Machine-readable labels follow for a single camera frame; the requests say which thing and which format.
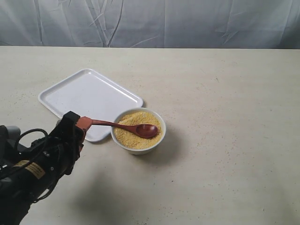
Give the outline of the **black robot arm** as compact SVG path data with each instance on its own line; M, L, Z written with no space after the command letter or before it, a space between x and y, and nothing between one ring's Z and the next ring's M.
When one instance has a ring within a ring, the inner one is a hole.
M92 120L72 111L55 128L20 132L0 127L0 223L18 225L32 204L47 198L80 157Z

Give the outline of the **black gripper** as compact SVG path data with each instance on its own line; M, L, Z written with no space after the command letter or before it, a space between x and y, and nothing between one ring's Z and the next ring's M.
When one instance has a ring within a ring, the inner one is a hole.
M35 188L55 186L62 176L72 172L80 157L86 129L92 124L91 118L67 112L50 133L33 141L21 153L18 171L29 172L36 180Z

